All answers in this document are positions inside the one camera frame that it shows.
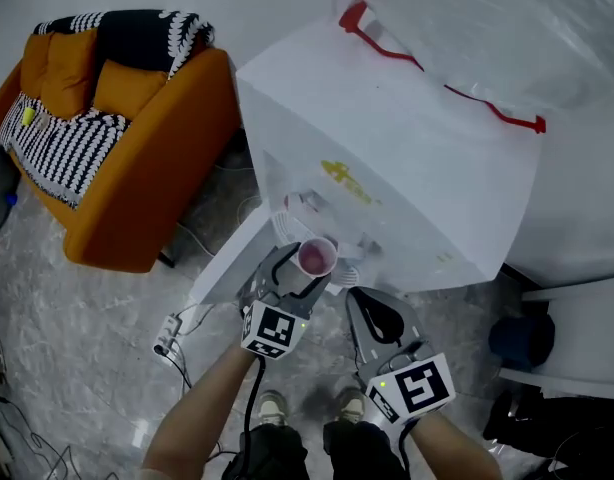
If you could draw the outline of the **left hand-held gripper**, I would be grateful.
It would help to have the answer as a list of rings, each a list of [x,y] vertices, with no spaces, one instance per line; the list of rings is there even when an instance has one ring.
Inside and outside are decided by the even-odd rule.
[[[330,283],[331,274],[314,278],[298,294],[278,296],[277,273],[299,247],[299,242],[293,242],[274,248],[254,273],[252,293],[240,297],[243,349],[277,360],[293,351],[307,330],[313,306]]]

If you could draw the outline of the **red cup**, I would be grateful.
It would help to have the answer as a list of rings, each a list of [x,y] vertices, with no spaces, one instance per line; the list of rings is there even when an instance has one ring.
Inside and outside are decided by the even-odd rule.
[[[312,277],[331,274],[337,261],[337,247],[326,237],[310,238],[302,242],[297,251],[298,267]]]

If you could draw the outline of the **white water dispenser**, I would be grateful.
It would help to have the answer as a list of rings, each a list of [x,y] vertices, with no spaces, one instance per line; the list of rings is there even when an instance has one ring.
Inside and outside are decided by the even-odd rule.
[[[270,46],[236,74],[256,176],[272,213],[345,244],[359,285],[413,292],[492,280],[531,193],[542,139],[386,58],[331,20]],[[378,258],[358,259],[367,234]]]

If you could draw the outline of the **person's left forearm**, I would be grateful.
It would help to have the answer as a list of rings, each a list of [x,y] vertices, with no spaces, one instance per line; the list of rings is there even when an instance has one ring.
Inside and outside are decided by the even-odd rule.
[[[167,413],[137,480],[201,480],[255,355],[232,344]]]

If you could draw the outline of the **white drip tray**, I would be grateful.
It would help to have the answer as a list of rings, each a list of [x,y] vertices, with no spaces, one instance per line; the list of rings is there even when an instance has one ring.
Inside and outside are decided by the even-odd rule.
[[[301,245],[302,242],[310,238],[325,237],[316,235],[302,222],[291,216],[288,211],[279,211],[273,214],[272,225],[276,236],[282,245],[287,245],[293,242],[299,242]],[[343,256],[343,253],[346,253],[344,250],[345,244],[339,244],[334,239],[329,237],[326,238],[331,240],[336,245],[338,250],[338,261],[331,273],[331,280],[326,287],[326,290],[333,295],[337,295],[343,289],[352,288],[359,285],[361,274],[360,270],[352,264],[354,259],[348,255]],[[291,260],[298,267],[297,253],[294,254]]]

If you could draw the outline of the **person's right shoe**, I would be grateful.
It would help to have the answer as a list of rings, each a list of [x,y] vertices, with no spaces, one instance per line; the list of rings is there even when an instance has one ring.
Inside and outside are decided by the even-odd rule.
[[[335,420],[357,424],[365,415],[365,395],[357,387],[344,388],[337,397]]]

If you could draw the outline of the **red water tap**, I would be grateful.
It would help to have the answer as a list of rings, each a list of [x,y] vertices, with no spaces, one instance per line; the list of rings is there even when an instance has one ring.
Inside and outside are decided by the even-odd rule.
[[[317,213],[318,205],[313,191],[291,192],[284,197],[283,204],[288,212]]]

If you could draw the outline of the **chrome faucet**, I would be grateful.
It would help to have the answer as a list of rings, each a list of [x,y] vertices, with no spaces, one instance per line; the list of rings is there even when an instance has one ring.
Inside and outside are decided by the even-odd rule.
[[[380,244],[367,234],[362,235],[357,247],[360,250],[358,253],[358,259],[378,258],[383,254]]]

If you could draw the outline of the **person's right leg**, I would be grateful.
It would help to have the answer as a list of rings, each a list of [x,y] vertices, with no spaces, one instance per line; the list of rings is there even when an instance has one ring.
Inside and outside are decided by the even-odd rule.
[[[333,480],[410,480],[387,434],[372,423],[329,422],[323,428],[323,447]]]

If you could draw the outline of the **person's left shoe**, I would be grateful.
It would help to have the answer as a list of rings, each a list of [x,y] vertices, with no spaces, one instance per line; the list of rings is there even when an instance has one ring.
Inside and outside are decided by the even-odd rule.
[[[287,401],[281,393],[267,390],[260,395],[257,419],[261,425],[285,427],[288,415]]]

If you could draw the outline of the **white power strip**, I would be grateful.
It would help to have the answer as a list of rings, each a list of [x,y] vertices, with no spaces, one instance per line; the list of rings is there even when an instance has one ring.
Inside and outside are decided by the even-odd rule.
[[[153,351],[160,357],[167,357],[182,326],[182,320],[177,314],[167,315],[153,342]]]

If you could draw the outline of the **dark round trash bin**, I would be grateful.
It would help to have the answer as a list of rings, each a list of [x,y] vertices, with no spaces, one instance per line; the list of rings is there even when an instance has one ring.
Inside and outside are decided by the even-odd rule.
[[[547,314],[502,318],[492,326],[488,337],[493,354],[526,369],[542,365],[554,342],[555,324]]]

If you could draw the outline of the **orange cushion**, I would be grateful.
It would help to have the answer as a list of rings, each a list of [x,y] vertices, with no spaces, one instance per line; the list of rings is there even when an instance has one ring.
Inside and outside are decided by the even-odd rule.
[[[41,101],[47,111],[69,120],[88,109],[95,67],[97,29],[55,33],[49,43]]]
[[[131,68],[107,60],[98,78],[93,107],[133,121],[166,82],[165,72]]]
[[[41,96],[51,39],[52,33],[32,34],[25,45],[21,63],[21,90],[33,99]]]

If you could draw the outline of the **black patterned throw blanket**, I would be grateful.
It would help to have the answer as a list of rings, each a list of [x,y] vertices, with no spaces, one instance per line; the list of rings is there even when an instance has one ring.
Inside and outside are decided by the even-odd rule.
[[[38,24],[33,33],[97,31],[96,61],[173,77],[196,53],[213,45],[214,27],[196,13],[158,9],[90,12]]]

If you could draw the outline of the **clear large water bottle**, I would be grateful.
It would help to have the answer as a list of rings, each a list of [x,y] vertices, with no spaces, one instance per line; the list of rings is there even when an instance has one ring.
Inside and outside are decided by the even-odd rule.
[[[437,80],[516,114],[614,94],[614,0],[365,0]]]

